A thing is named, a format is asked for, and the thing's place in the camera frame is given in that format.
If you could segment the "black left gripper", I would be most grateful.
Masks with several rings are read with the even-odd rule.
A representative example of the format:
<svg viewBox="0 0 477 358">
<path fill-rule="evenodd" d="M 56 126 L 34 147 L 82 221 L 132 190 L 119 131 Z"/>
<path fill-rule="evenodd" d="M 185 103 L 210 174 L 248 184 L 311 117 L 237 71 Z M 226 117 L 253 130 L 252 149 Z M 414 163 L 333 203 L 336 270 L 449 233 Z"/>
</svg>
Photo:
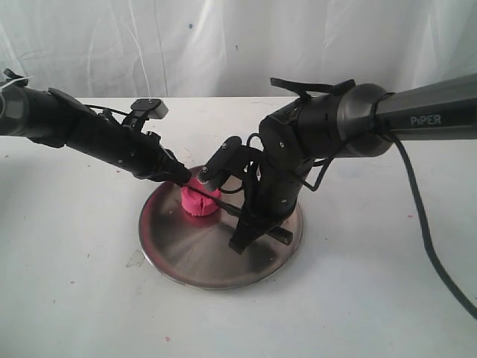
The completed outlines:
<svg viewBox="0 0 477 358">
<path fill-rule="evenodd" d="M 134 132 L 91 113 L 68 113 L 63 116 L 63 136 L 66 146 L 124 169 L 138 179 L 171 181 L 179 186 L 191 179 L 191 172 L 172 151 L 160 146 L 156 134 Z"/>
</svg>

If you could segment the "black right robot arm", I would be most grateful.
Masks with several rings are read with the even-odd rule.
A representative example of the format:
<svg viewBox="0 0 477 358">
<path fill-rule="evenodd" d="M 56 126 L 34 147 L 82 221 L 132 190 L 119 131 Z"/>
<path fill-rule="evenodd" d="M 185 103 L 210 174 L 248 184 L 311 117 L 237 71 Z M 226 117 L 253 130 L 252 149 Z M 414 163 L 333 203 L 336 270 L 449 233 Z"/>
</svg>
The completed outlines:
<svg viewBox="0 0 477 358">
<path fill-rule="evenodd" d="M 351 80 L 313 87 L 276 79 L 273 85 L 297 98 L 261 121 L 262 150 L 237 136 L 228 140 L 238 151 L 233 174 L 245 170 L 245 203 L 230 240 L 237 253 L 293 213 L 314 167 L 325 169 L 335 158 L 377 157 L 395 138 L 476 137 L 475 75 L 397 93 Z"/>
</svg>

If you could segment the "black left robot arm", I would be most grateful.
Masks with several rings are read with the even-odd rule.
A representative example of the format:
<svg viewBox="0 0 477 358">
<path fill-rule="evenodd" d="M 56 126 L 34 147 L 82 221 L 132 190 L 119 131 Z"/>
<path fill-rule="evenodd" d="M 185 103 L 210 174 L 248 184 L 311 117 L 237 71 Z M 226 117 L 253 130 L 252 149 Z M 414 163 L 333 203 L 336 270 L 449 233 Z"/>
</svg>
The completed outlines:
<svg viewBox="0 0 477 358">
<path fill-rule="evenodd" d="M 1 135 L 29 139 L 52 148 L 64 146 L 154 182 L 189 182 L 191 172 L 164 148 L 160 135 L 142 128 L 168 112 L 159 98 L 139 98 L 118 122 L 116 110 L 86 105 L 55 88 L 31 89 L 28 78 L 4 70 L 1 82 Z"/>
</svg>

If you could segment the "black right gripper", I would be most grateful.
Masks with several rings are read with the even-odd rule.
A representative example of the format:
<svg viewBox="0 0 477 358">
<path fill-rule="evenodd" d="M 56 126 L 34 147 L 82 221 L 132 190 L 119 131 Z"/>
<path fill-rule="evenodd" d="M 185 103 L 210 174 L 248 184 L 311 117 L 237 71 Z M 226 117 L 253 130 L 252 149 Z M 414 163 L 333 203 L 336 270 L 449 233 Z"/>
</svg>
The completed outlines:
<svg viewBox="0 0 477 358">
<path fill-rule="evenodd" d="M 313 160 L 302 160 L 293 169 L 280 168 L 265 159 L 246 161 L 244 205 L 241 217 L 229 241 L 229 247 L 243 254 L 261 235 L 287 242 L 287 230 L 281 224 L 294 211 L 302 181 L 312 169 Z"/>
</svg>

